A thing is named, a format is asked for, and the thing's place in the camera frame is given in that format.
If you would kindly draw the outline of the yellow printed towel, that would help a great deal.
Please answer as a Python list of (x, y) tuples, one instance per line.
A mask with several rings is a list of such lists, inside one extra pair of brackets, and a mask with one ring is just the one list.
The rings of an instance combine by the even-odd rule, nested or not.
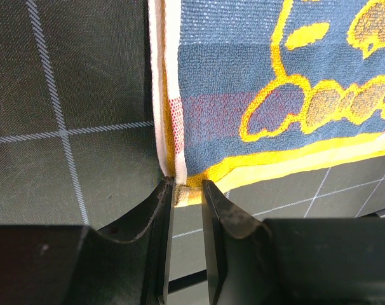
[(385, 156), (385, 1), (149, 1), (159, 164), (178, 207)]

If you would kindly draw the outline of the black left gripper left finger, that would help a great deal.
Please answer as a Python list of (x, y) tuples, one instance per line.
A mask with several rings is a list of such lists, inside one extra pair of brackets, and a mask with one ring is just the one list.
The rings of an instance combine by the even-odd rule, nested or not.
[(164, 304), (174, 180), (114, 222), (0, 225), (0, 304)]

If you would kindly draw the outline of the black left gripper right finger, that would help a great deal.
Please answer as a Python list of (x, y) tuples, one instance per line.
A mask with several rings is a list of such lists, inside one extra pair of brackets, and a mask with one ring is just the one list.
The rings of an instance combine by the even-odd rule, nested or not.
[(385, 219), (257, 220), (202, 190), (211, 304), (385, 304)]

